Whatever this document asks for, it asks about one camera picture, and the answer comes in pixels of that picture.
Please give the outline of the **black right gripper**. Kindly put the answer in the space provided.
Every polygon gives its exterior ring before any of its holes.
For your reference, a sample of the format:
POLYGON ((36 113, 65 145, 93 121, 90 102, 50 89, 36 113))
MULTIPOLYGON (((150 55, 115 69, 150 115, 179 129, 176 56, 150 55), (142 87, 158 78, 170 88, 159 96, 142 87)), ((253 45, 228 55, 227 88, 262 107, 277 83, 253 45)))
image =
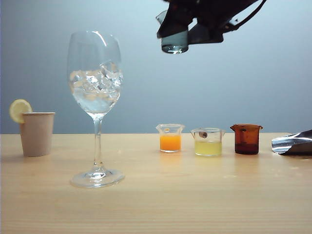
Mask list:
POLYGON ((224 33, 237 30, 259 11, 257 7, 238 24, 230 23, 254 3, 254 0, 170 0, 157 38, 186 31, 189 44, 221 43, 224 33))

